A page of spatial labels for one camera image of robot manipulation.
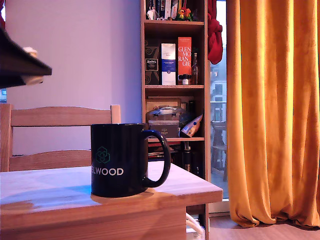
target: curtain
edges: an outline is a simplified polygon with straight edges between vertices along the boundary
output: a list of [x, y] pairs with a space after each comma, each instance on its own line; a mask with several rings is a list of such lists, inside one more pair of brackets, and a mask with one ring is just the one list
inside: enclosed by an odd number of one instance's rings
[[227, 0], [230, 215], [320, 226], [317, 0]]

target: wooden table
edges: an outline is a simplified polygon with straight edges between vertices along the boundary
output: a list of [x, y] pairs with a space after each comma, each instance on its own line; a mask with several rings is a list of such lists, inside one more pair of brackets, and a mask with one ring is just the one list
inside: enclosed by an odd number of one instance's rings
[[[162, 169], [149, 162], [149, 178]], [[2, 172], [0, 187], [2, 240], [184, 240], [186, 206], [223, 196], [173, 164], [163, 185], [130, 197], [91, 195], [89, 166]]]

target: blue and white box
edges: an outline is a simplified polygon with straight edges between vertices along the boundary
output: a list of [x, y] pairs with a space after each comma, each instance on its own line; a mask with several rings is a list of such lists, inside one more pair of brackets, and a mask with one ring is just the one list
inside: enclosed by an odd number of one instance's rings
[[161, 43], [162, 85], [176, 85], [176, 44]]

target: chair backrest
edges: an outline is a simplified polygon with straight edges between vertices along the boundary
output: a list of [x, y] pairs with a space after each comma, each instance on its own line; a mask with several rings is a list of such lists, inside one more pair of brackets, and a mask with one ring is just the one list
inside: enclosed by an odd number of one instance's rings
[[215, 131], [226, 131], [227, 122], [226, 121], [211, 121], [211, 126]]
[[15, 127], [72, 127], [110, 123], [121, 123], [120, 105], [111, 105], [110, 110], [99, 110], [72, 106], [13, 109], [12, 104], [0, 104], [0, 172], [70, 168], [91, 164], [90, 150], [62, 150], [13, 156]]

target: bookshelf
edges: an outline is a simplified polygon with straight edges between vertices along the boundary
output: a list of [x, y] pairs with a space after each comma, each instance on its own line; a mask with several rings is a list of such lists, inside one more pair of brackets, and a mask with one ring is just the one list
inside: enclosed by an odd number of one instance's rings
[[[162, 21], [146, 18], [146, 0], [140, 0], [141, 16], [141, 112], [142, 122], [146, 122], [146, 100], [152, 97], [164, 98], [192, 98], [196, 102], [196, 115], [203, 113], [199, 131], [192, 138], [174, 137], [167, 138], [168, 142], [189, 141], [191, 149], [202, 152], [203, 176], [210, 181], [211, 141], [210, 141], [210, 78], [208, 61], [208, 2], [207, 0], [188, 0], [187, 8], [193, 12], [197, 9], [199, 21]], [[157, 39], [162, 43], [175, 43], [178, 37], [192, 37], [192, 47], [198, 49], [198, 85], [146, 85], [145, 84], [145, 39]], [[151, 138], [149, 143], [158, 140]], [[202, 225], [205, 227], [206, 239], [209, 239], [209, 206], [197, 205], [187, 207], [190, 214], [199, 214]]]

